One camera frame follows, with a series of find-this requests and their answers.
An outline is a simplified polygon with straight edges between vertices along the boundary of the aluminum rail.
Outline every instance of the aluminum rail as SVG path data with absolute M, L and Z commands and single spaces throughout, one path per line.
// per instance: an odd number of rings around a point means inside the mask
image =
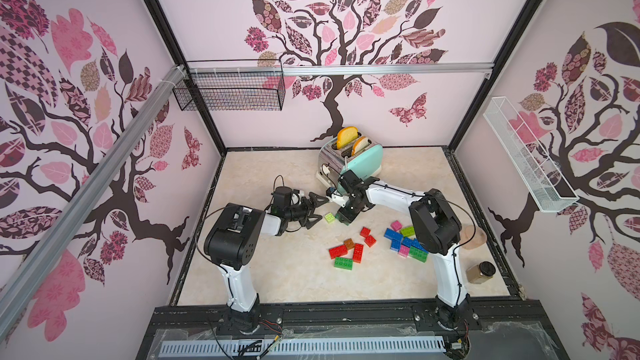
M 107 190 L 120 167 L 140 140 L 158 111 L 184 78 L 183 66 L 172 68 L 156 87 L 138 115 L 127 125 L 113 147 L 76 193 L 51 228 L 47 230 L 27 259 L 4 286 L 0 297 L 0 340 L 11 329 L 22 310 L 57 264 L 76 232 Z

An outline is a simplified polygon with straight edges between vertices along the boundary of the black cable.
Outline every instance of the black cable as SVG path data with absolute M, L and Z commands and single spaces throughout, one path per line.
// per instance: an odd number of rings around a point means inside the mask
M 466 211 L 464 208 L 462 208 L 462 207 L 461 207 L 459 204 L 457 204 L 457 203 L 453 203 L 453 202 L 451 202 L 451 201 L 448 201 L 448 200 L 446 200 L 446 199 L 443 199 L 443 198 L 441 198 L 441 197 L 437 197 L 437 196 L 434 196 L 434 195 L 429 195 L 429 194 L 418 195 L 418 194 L 415 194 L 415 193 L 413 193 L 413 192 L 405 192 L 405 191 L 404 191 L 404 190 L 402 190 L 402 189 L 393 188 L 393 187 L 390 187 L 390 186 L 388 186 L 388 185 L 380 185 L 379 183 L 373 183 L 372 185 L 376 185 L 376 186 L 378 186 L 378 187 L 382 187 L 382 188 L 384 188 L 384 189 L 387 189 L 387 188 L 388 188 L 388 189 L 393 189 L 393 190 L 396 190 L 396 191 L 398 191 L 398 192 L 404 193 L 405 195 L 419 196 L 419 197 L 433 197 L 434 199 L 442 200 L 442 201 L 447 202 L 447 203 L 449 203 L 449 204 L 453 204 L 454 206 L 458 207 L 460 210 L 462 210 L 463 212 L 465 212 L 465 213 L 469 216 L 469 219 L 471 220 L 471 223 L 474 225 L 474 233 L 473 233 L 473 235 L 471 235 L 471 238 L 469 238 L 469 239 L 468 239 L 468 241 L 466 241 L 464 244 L 459 244 L 458 246 L 456 246 L 456 247 L 454 247 L 454 248 L 453 248 L 453 250 L 451 251 L 451 253 L 452 253 L 452 255 L 453 255 L 453 256 L 457 256 L 457 254 L 455 253 L 457 248 L 459 248 L 460 246 L 464 246 L 464 245 L 468 244 L 468 243 L 469 243 L 469 242 L 471 242 L 471 240 L 476 236 L 476 221 L 474 220 L 474 218 L 473 218 L 473 217 L 471 217 L 471 214 L 469 214 L 469 212 L 468 212 L 468 211 Z M 453 261 L 453 271 L 455 271 L 455 273 L 456 273 L 456 279 L 458 280 L 458 298 L 456 299 L 456 305 L 453 307 L 453 310 L 455 311 L 455 310 L 457 310 L 457 309 L 458 309 L 458 301 L 460 300 L 460 294 L 462 293 L 462 282 L 460 282 L 460 276 L 458 276 L 458 268 L 456 267 L 456 261 L 455 261 L 455 259 L 454 259 L 454 261 Z

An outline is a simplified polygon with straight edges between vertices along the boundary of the green lego brick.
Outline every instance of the green lego brick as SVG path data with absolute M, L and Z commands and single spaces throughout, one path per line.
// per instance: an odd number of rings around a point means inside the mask
M 412 258 L 416 259 L 416 260 L 420 260 L 421 262 L 425 262 L 427 261 L 427 252 L 423 252 L 420 249 L 418 249 L 417 247 L 412 247 L 409 250 L 409 256 L 411 256 Z
M 350 270 L 353 268 L 353 260 L 345 259 L 344 257 L 336 257 L 333 266 L 335 268 L 344 268 L 345 270 Z
M 413 226 L 409 226 L 406 228 L 402 228 L 400 230 L 400 233 L 402 234 L 402 236 L 407 237 L 407 236 L 414 236 L 415 235 L 415 231 L 413 230 Z

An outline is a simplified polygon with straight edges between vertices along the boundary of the wall shelf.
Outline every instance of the wall shelf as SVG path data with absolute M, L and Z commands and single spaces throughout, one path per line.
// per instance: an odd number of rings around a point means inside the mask
M 491 98 L 484 118 L 516 166 L 541 212 L 559 212 L 580 199 L 549 157 L 546 147 L 506 97 Z

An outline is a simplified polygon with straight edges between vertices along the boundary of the wallpaper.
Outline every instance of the wallpaper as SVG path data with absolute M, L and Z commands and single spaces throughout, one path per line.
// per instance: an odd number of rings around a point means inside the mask
M 640 0 L 548 0 L 492 93 L 514 104 L 510 124 L 530 127 L 521 140 L 540 161 L 548 151 L 578 203 L 540 213 L 482 118 L 458 152 L 571 358 L 640 355 L 639 48 Z
M 172 63 L 141 0 L 0 0 L 0 21 L 4 286 Z M 197 114 L 171 97 L 0 357 L 132 358 L 167 302 L 218 161 Z
M 189 60 L 258 59 L 260 66 L 278 60 L 290 66 L 492 62 L 524 4 L 493 0 L 477 14 L 469 0 L 192 0 L 186 7 L 161 1 Z M 199 11 L 186 13 L 196 6 Z M 210 7 L 220 20 L 200 11 Z M 317 147 L 352 124 L 387 145 L 448 144 L 484 74 L 447 77 L 287 77 L 281 112 L 212 115 L 228 146 Z M 286 137 L 278 134 L 283 122 L 296 125 Z

